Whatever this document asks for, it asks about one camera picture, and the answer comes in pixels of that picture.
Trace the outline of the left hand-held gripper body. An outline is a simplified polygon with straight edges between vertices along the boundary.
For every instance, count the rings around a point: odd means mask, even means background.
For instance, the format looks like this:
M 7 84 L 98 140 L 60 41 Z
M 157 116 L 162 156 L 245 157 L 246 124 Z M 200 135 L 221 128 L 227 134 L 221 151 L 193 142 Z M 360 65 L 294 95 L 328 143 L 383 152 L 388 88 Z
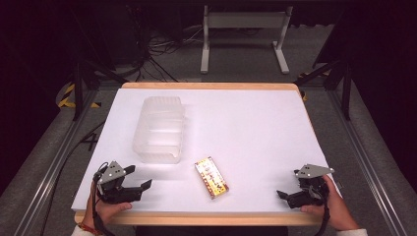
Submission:
M 98 196 L 108 204 L 121 204 L 139 201 L 142 194 L 135 194 L 135 187 L 125 188 L 122 186 L 126 174 L 118 162 L 103 163 L 95 173 L 95 183 Z

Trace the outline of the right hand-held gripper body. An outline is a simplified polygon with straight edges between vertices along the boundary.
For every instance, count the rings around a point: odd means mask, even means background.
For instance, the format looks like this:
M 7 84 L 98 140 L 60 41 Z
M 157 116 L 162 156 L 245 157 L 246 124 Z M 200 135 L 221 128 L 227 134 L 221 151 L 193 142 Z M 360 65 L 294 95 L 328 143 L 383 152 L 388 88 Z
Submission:
M 291 208 L 301 206 L 322 206 L 328 197 L 328 185 L 323 180 L 324 175 L 334 172 L 333 168 L 314 164 L 305 164 L 295 175 L 299 181 L 300 192 L 289 195 Z

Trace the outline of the translucent plastic container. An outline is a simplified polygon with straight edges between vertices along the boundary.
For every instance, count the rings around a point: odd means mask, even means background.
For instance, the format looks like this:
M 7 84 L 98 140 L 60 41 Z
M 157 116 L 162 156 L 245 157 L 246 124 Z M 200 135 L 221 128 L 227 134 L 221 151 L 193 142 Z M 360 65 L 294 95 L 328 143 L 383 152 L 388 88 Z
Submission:
M 133 150 L 143 163 L 180 161 L 185 108 L 178 96 L 150 96 L 142 105 Z

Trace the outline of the yellow red snack packet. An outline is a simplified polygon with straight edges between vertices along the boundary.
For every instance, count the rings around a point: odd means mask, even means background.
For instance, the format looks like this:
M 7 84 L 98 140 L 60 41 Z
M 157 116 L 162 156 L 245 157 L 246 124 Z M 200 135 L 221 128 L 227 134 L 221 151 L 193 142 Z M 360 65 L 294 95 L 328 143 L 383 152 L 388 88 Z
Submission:
M 212 200 L 229 191 L 226 181 L 211 156 L 197 161 L 195 167 Z

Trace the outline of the person's left hand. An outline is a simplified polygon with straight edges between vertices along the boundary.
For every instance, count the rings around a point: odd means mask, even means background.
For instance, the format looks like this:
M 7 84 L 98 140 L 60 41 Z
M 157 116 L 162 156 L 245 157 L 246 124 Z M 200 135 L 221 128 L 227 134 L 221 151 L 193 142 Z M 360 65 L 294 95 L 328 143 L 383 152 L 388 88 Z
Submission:
M 131 209 L 132 204 L 121 203 L 118 205 L 111 205 L 111 204 L 104 203 L 102 201 L 99 201 L 97 204 L 94 204 L 92 200 L 92 196 L 89 196 L 88 203 L 87 203 L 87 210 L 86 210 L 84 219 L 82 220 L 82 224 L 91 229 L 94 229 L 92 207 L 95 207 L 95 211 L 100 216 L 103 223 L 108 224 L 116 214 L 124 210 Z

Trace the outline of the person's right hand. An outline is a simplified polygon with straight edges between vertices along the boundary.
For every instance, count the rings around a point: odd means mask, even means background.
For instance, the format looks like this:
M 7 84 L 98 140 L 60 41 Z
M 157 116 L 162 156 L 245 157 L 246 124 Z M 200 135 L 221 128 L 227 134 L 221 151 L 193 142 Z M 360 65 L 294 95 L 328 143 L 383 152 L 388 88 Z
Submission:
M 328 224 L 338 232 L 360 229 L 333 181 L 327 175 L 323 176 L 323 180 L 328 185 Z

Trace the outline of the white left sleeve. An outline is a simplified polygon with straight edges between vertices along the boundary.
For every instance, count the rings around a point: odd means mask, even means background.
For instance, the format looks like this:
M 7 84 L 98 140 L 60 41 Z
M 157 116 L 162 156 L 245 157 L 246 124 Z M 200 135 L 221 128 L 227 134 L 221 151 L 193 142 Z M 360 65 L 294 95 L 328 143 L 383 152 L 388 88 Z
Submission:
M 76 226 L 71 234 L 71 236 L 95 236 L 93 233 L 86 231 L 79 226 Z

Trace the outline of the white sleeve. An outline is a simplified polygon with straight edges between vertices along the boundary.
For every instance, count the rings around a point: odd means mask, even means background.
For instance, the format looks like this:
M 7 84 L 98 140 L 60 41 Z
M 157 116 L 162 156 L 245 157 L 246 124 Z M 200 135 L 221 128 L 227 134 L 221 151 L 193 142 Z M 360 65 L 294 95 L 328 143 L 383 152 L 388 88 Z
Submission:
M 365 228 L 336 231 L 336 236 L 369 236 Z
M 79 226 L 76 226 L 71 234 L 71 236 L 95 236 L 93 233 L 86 231 Z

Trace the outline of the white right sleeve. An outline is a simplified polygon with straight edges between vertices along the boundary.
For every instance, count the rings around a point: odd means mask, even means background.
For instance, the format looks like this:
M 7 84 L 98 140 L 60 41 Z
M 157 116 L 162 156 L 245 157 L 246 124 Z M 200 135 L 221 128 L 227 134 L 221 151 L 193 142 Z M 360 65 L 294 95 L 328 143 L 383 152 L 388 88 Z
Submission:
M 336 231 L 336 236 L 369 236 L 365 228 Z

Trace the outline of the white table sheet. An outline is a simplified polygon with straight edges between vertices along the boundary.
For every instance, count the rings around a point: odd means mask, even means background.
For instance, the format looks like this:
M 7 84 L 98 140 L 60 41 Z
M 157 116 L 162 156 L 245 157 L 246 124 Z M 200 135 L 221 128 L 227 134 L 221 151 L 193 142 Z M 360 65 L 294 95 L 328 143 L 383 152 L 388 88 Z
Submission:
M 146 164 L 133 150 L 144 100 L 178 96 L 186 124 L 177 164 Z M 229 191 L 209 197 L 195 163 L 211 156 Z M 136 212 L 286 212 L 276 190 L 298 191 L 294 170 L 327 161 L 304 102 L 295 90 L 140 89 L 117 91 L 84 179 L 72 204 L 82 210 L 94 172 L 106 161 L 135 165 L 124 181 L 151 186 Z

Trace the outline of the person's dark clothing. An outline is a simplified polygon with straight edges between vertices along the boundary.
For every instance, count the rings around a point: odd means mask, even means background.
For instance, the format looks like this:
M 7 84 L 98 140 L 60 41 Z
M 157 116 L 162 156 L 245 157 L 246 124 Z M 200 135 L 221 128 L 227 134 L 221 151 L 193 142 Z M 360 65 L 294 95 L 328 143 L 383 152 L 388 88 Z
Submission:
M 286 226 L 137 226 L 136 236 L 289 236 Z

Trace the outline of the black metal stand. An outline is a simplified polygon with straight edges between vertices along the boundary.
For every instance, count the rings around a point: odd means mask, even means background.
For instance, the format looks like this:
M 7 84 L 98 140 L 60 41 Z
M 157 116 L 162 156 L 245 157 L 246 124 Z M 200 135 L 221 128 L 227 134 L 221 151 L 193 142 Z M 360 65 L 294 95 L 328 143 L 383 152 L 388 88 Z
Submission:
M 89 38 L 84 32 L 78 15 L 72 9 L 69 9 L 69 11 L 77 29 L 75 32 L 70 33 L 67 38 L 69 39 L 68 46 L 70 47 L 70 53 L 75 60 L 73 72 L 76 105 L 74 121 L 78 121 L 82 113 L 89 107 L 87 101 L 84 99 L 83 85 L 87 86 L 87 90 L 96 90 L 99 87 L 99 77 L 94 73 L 95 71 L 98 71 L 119 85 L 127 83 L 127 80 L 116 75 L 91 57 L 91 53 L 89 53 Z
M 341 111 L 346 120 L 350 120 L 350 66 L 348 62 L 349 31 L 355 22 L 354 16 L 349 9 L 345 9 L 333 29 L 331 30 L 324 46 L 317 56 L 313 67 L 322 64 L 322 67 L 315 69 L 306 76 L 300 76 L 294 84 L 298 87 L 303 86 L 320 74 L 328 72 L 327 78 L 323 82 L 326 90 L 336 90 L 342 84 Z

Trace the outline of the yellow black hazard tape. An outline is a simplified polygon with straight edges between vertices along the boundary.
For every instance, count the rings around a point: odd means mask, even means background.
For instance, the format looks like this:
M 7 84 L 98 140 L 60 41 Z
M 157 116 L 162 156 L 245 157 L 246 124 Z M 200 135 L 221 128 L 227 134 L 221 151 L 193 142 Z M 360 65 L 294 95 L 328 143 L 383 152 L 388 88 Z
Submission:
M 70 100 L 71 94 L 75 91 L 75 84 L 69 83 L 64 89 L 61 99 L 57 102 L 59 107 L 70 107 L 75 108 L 76 103 Z

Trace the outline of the aluminium floor rail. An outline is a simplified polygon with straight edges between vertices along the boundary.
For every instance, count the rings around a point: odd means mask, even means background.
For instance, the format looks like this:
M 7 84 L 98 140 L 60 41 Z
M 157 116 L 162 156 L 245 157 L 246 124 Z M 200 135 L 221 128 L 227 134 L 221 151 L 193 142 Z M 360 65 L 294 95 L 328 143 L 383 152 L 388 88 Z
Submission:
M 89 107 L 95 99 L 96 94 L 96 90 L 88 90 L 84 95 L 84 99 L 87 101 Z M 42 179 L 36 187 L 36 192 L 30 198 L 30 204 L 19 221 L 19 225 L 14 230 L 13 236 L 28 236 L 30 234 L 35 221 L 40 215 L 41 209 L 44 207 L 57 185 L 60 171 L 63 169 L 70 152 L 70 145 L 82 126 L 89 107 L 82 113 L 82 116 L 78 121 L 74 121 L 75 110 L 74 114 L 70 116 L 68 127 L 65 129 L 65 134 L 59 141 L 59 147 L 54 152 L 52 159 L 48 162 L 47 169 L 41 171 Z
M 356 130 L 354 129 L 352 123 L 345 118 L 341 108 L 341 101 L 338 98 L 337 93 L 335 91 L 329 91 L 328 98 L 333 105 L 338 118 L 341 120 L 348 139 L 353 146 L 357 162 L 359 163 L 374 199 L 376 200 L 385 222 L 387 223 L 390 234 L 392 236 L 409 236 L 390 198 L 388 197 L 386 188 L 381 182 L 377 171 L 372 165 L 368 154 L 360 142 Z

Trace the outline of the white metal table frame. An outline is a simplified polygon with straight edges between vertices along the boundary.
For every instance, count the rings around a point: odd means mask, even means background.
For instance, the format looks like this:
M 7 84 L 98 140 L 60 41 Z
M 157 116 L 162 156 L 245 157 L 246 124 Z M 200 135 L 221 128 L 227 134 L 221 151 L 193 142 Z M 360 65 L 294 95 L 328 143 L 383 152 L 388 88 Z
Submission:
M 209 72 L 209 30 L 210 29 L 278 29 L 278 39 L 271 43 L 279 68 L 283 75 L 289 74 L 289 67 L 282 51 L 282 45 L 289 27 L 293 7 L 278 12 L 211 12 L 204 7 L 201 73 Z

